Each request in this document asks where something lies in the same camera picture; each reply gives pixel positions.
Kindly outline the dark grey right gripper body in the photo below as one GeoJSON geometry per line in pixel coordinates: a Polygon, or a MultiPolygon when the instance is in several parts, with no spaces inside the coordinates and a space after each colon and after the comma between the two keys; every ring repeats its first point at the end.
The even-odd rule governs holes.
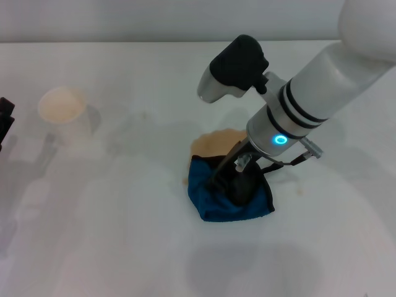
{"type": "Polygon", "coordinates": [[[249,139],[243,139],[236,143],[236,145],[228,152],[225,158],[217,166],[217,169],[212,175],[212,179],[218,179],[224,174],[228,167],[244,170],[245,167],[252,161],[253,158],[258,160],[263,156],[263,153],[258,151],[250,142],[249,139]]]}

